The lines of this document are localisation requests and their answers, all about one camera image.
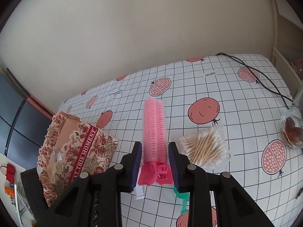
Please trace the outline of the bag of cotton swabs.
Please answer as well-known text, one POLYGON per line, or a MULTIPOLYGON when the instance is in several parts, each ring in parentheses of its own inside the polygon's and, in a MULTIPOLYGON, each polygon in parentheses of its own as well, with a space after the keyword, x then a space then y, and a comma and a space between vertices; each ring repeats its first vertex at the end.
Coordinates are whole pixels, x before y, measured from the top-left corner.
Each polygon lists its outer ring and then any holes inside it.
POLYGON ((186 155, 190 163, 202 168, 215 170, 219 164, 229 159, 225 126, 214 125, 202 128, 177 138, 180 154, 186 155))

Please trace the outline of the pink hair roller clip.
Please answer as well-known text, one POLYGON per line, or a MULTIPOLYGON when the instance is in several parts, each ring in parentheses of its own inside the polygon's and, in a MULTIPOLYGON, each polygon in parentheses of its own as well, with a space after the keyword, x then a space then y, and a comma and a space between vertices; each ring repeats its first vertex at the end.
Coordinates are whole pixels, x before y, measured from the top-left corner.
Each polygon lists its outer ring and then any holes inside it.
POLYGON ((167 141, 162 101, 148 98, 143 108, 143 166, 138 185, 173 184, 167 162, 167 141))

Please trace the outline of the green plastic hair clip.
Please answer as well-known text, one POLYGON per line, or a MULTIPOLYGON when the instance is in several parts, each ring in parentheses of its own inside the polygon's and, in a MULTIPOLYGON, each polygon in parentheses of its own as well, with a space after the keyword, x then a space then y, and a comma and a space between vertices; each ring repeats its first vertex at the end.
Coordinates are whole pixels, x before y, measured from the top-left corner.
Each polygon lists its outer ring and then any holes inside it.
POLYGON ((173 187, 173 190, 174 190, 174 193, 176 194, 177 198, 182 200, 182 208, 181 208, 180 213, 181 214, 187 213, 188 212, 187 203, 190 201, 190 194, 188 192, 179 193, 175 187, 173 187))

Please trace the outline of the cream drawer shelf unit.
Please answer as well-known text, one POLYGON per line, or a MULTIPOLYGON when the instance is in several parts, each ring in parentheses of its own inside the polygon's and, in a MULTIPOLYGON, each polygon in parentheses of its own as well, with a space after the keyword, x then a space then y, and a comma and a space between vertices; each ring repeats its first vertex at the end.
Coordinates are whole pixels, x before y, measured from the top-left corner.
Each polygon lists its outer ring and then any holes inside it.
POLYGON ((294 0, 271 0, 274 14, 272 63, 292 96, 302 86, 302 10, 294 0))

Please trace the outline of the glass mug with dates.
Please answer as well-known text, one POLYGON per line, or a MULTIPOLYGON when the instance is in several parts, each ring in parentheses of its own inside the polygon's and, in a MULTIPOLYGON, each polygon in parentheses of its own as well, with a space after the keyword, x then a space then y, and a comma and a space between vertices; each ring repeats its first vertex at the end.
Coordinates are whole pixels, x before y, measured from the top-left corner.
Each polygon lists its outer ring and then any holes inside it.
POLYGON ((281 134, 290 149, 302 147, 302 87, 297 92, 291 107, 281 117, 281 134))

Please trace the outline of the cream plastic claw clip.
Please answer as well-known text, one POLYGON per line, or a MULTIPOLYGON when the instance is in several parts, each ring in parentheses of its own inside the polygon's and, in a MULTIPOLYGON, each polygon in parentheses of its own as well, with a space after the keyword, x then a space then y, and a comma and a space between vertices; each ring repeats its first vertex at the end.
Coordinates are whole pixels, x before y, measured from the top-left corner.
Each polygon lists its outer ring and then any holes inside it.
POLYGON ((134 194, 135 194, 135 200, 141 200, 145 198, 145 193, 144 193, 144 189, 143 186, 140 185, 136 185, 135 189, 134 189, 134 194))

